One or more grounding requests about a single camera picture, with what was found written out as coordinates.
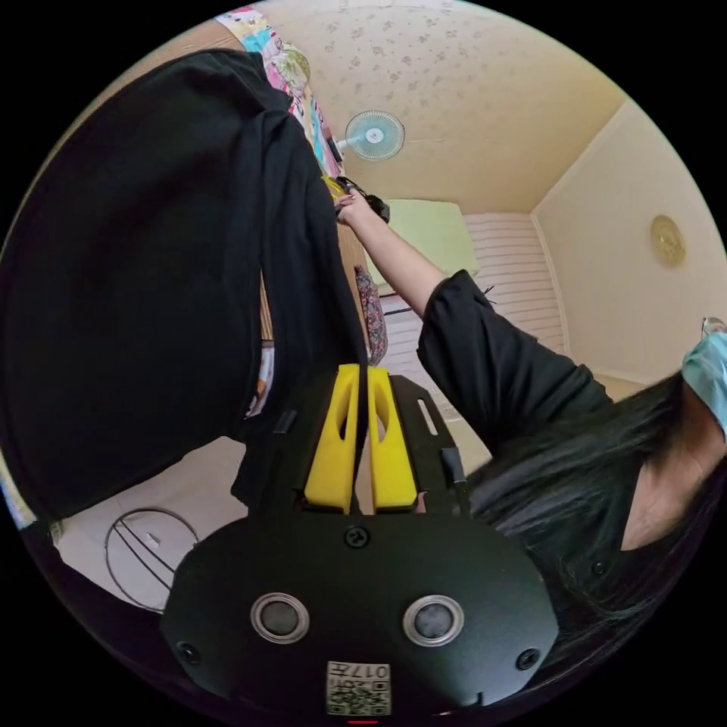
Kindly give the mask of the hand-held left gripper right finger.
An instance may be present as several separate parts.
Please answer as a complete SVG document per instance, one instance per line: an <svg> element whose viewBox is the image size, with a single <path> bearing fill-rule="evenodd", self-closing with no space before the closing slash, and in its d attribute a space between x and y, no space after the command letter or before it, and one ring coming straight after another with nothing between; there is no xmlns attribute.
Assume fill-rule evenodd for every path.
<svg viewBox="0 0 727 727"><path fill-rule="evenodd" d="M388 372L367 369L370 479L376 512L409 511L418 501L407 443Z"/></svg>

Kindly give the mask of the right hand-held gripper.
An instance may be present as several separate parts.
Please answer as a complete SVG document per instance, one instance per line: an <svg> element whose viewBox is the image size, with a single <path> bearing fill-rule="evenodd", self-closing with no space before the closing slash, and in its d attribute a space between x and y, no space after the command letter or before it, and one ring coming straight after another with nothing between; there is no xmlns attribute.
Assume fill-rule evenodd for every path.
<svg viewBox="0 0 727 727"><path fill-rule="evenodd" d="M356 182L346 176L331 177L323 175L321 177L326 189L335 205L335 213L338 217L343 208L342 200L349 198L352 192L359 194L366 202L371 211L384 223L390 223L391 211L390 207L380 197L367 193Z"/></svg>

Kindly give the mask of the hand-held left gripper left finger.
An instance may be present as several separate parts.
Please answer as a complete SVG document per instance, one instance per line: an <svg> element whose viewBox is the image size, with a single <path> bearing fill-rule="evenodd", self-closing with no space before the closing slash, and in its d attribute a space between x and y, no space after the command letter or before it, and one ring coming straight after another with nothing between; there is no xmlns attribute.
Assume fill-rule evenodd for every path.
<svg viewBox="0 0 727 727"><path fill-rule="evenodd" d="M349 514L357 457L360 367L339 367L304 487L307 505Z"/></svg>

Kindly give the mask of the person's right hand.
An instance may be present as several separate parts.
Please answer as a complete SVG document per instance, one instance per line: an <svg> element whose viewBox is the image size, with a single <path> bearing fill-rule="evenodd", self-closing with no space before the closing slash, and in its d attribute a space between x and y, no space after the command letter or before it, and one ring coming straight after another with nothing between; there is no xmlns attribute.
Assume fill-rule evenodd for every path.
<svg viewBox="0 0 727 727"><path fill-rule="evenodd" d="M354 188L349 189L347 195L339 198L336 210L338 223L355 232L377 220L377 216L365 196Z"/></svg>

